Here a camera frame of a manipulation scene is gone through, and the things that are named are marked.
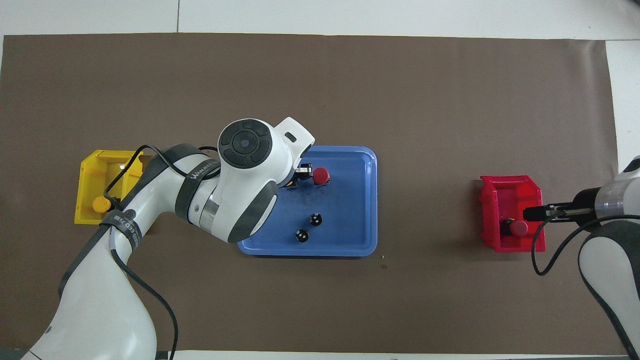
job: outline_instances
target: black ball with white dots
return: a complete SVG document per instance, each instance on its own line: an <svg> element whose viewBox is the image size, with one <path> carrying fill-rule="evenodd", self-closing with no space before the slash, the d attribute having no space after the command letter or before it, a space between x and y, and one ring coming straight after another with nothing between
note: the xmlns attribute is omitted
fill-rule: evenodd
<svg viewBox="0 0 640 360"><path fill-rule="evenodd" d="M296 231L296 239L301 243L309 240L309 232L304 229Z"/></svg>
<svg viewBox="0 0 640 360"><path fill-rule="evenodd" d="M322 215L320 215L319 213L311 214L311 216L309 217L309 222L313 226L320 226L320 224L322 224Z"/></svg>

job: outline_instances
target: red round object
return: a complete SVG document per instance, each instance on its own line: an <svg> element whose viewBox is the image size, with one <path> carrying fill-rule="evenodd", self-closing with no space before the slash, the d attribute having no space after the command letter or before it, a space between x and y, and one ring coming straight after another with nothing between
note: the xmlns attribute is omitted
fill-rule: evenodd
<svg viewBox="0 0 640 360"><path fill-rule="evenodd" d="M514 220L512 223L509 224L509 230L511 230L511 234L514 234L515 236L523 237L529 231L529 226L525 221Z"/></svg>
<svg viewBox="0 0 640 360"><path fill-rule="evenodd" d="M324 185L331 180L331 176L329 176L329 171L323 167L319 167L314 170L313 174L314 184L316 185Z"/></svg>

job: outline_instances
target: yellow bin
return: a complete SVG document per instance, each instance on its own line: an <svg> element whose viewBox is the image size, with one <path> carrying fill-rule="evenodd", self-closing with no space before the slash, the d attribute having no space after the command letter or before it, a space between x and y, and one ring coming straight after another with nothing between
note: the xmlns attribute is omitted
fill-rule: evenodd
<svg viewBox="0 0 640 360"><path fill-rule="evenodd" d="M76 199L76 224L97 225L108 212L109 201L103 196L104 189L124 169L135 151L96 150L80 164L80 180ZM140 155L109 195L120 200L131 191L142 176Z"/></svg>

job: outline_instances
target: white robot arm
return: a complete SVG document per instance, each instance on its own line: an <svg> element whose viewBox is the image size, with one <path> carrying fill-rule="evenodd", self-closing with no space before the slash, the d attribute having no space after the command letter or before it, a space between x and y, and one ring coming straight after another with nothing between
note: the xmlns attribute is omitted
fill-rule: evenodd
<svg viewBox="0 0 640 360"><path fill-rule="evenodd" d="M583 190L572 202L524 211L528 221L575 221L580 228L560 245L545 275L564 246L581 230L590 231L580 248L578 265L585 285L611 320L631 359L640 349L640 156L614 180ZM602 226L600 222L612 220Z"/></svg>
<svg viewBox="0 0 640 360"><path fill-rule="evenodd" d="M66 272L53 321L23 360L155 359L153 323L118 262L126 268L164 212L226 242L249 237L314 141L292 118L276 127L243 119L221 133L220 162L189 144L152 159Z"/></svg>

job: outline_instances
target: brown mat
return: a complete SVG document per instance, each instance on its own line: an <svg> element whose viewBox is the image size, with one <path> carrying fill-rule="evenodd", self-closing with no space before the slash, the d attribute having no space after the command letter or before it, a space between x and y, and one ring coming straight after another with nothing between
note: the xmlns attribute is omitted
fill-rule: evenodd
<svg viewBox="0 0 640 360"><path fill-rule="evenodd" d="M579 240L539 278L527 254L495 254L479 237L481 175L528 174L545 202L612 179L603 42L7 36L0 96L3 347L39 338L60 277L95 230L73 224L85 156L214 145L233 120L292 116L319 145L378 155L378 249L253 258L161 216L130 266L173 306L179 349L623 353L580 279ZM550 226L549 249L573 228ZM137 290L158 347L170 348L168 316Z"/></svg>

